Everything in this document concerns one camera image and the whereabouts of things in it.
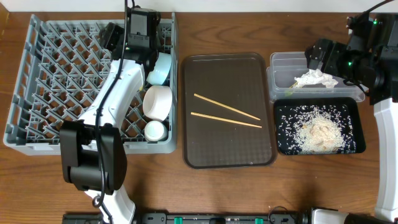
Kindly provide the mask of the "white paper napkin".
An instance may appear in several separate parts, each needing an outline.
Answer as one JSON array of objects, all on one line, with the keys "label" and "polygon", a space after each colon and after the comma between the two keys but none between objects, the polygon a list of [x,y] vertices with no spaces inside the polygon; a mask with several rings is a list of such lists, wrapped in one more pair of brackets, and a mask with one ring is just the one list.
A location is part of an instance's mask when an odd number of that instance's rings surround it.
[{"label": "white paper napkin", "polygon": [[303,88],[306,85],[317,85],[322,84],[326,88],[334,88],[338,81],[333,78],[332,75],[321,72],[319,69],[309,70],[301,77],[294,78],[295,83],[292,88]]}]

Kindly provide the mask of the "light blue bowl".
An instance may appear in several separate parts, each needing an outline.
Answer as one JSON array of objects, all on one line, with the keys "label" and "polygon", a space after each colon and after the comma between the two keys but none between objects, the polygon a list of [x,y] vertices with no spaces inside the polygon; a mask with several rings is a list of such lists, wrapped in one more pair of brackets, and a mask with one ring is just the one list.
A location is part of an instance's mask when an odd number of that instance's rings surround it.
[{"label": "light blue bowl", "polygon": [[154,70],[147,76],[147,83],[151,85],[163,85],[169,75],[171,65],[172,56],[160,52]]}]

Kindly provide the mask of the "yellow green snack wrapper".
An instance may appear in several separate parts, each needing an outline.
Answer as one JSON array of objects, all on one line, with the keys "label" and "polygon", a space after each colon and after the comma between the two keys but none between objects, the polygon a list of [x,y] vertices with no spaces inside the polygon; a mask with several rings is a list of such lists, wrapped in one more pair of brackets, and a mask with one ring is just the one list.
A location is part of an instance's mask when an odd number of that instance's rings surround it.
[{"label": "yellow green snack wrapper", "polygon": [[290,86],[287,90],[285,90],[285,96],[290,96],[293,94],[294,88],[296,88],[297,82]]}]

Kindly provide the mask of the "white pink bowl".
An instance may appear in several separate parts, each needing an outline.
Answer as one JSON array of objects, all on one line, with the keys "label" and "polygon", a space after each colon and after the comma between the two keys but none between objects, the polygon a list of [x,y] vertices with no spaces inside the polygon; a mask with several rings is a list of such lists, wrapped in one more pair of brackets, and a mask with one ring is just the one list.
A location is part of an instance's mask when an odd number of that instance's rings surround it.
[{"label": "white pink bowl", "polygon": [[169,86],[151,86],[143,100],[144,115],[152,120],[164,121],[172,107],[172,91]]}]

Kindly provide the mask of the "rice food scraps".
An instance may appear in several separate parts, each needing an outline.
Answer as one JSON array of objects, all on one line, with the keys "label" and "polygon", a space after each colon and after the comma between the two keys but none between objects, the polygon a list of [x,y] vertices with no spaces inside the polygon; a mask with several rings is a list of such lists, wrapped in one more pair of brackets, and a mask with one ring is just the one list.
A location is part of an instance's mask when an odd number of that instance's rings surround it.
[{"label": "rice food scraps", "polygon": [[345,105],[281,106],[275,111],[277,146],[285,155],[354,153],[352,116]]}]

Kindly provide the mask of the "wooden chopstick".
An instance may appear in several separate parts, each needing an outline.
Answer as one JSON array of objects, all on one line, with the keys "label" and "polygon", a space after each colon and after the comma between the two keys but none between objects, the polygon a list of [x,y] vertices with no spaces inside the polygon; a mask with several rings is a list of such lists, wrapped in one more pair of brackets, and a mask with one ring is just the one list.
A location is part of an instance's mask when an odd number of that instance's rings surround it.
[{"label": "wooden chopstick", "polygon": [[223,103],[217,102],[217,101],[215,101],[215,100],[209,99],[209,98],[207,98],[207,97],[201,96],[201,95],[199,95],[199,94],[197,94],[197,93],[194,93],[193,95],[194,95],[195,97],[200,98],[200,99],[202,99],[202,100],[205,100],[205,101],[207,101],[207,102],[213,103],[213,104],[218,105],[218,106],[223,107],[223,108],[226,108],[227,110],[234,111],[234,112],[236,112],[236,113],[242,114],[242,115],[247,116],[247,117],[252,118],[252,119],[261,120],[260,118],[258,118],[258,117],[256,117],[256,116],[253,116],[253,115],[251,115],[251,114],[249,114],[249,113],[243,112],[243,111],[238,110],[238,109],[236,109],[236,108],[233,108],[233,107],[231,107],[231,106],[228,106],[228,105],[225,105],[225,104],[223,104]]},{"label": "wooden chopstick", "polygon": [[198,116],[198,117],[202,117],[202,118],[206,118],[206,119],[213,119],[213,120],[222,121],[222,122],[226,122],[226,123],[233,123],[233,124],[249,126],[249,127],[254,127],[254,128],[262,128],[262,126],[260,126],[260,125],[245,123],[242,121],[235,121],[232,119],[220,118],[217,116],[211,116],[211,115],[207,115],[207,114],[201,114],[201,113],[196,113],[196,112],[191,112],[190,114],[193,116]]}]

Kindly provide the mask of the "small white cup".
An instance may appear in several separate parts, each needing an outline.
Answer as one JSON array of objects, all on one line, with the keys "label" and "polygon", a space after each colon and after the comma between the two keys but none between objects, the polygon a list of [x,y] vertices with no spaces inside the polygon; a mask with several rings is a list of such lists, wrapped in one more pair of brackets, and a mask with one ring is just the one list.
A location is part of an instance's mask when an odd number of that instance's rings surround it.
[{"label": "small white cup", "polygon": [[150,121],[144,128],[144,137],[148,142],[164,141],[168,137],[168,129],[160,121]]}]

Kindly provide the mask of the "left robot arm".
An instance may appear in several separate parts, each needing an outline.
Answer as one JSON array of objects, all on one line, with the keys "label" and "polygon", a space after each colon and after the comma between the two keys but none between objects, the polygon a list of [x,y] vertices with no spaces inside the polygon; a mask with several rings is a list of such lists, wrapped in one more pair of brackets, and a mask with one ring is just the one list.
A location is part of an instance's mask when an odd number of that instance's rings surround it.
[{"label": "left robot arm", "polygon": [[136,207],[123,185],[127,157],[120,129],[159,57],[160,18],[155,10],[133,5],[125,8],[123,26],[110,22],[100,31],[100,45],[111,52],[108,76],[88,109],[60,128],[63,178],[91,197],[103,223],[134,218]]}]

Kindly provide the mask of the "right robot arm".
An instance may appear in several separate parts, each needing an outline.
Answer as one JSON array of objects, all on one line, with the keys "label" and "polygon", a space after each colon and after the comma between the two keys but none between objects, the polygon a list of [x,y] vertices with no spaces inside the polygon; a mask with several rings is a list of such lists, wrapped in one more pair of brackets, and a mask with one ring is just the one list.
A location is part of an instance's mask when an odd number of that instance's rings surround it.
[{"label": "right robot arm", "polygon": [[318,39],[305,50],[307,67],[365,86],[379,133],[379,191],[375,217],[354,214],[345,223],[397,223],[397,14],[347,18],[349,41]]}]

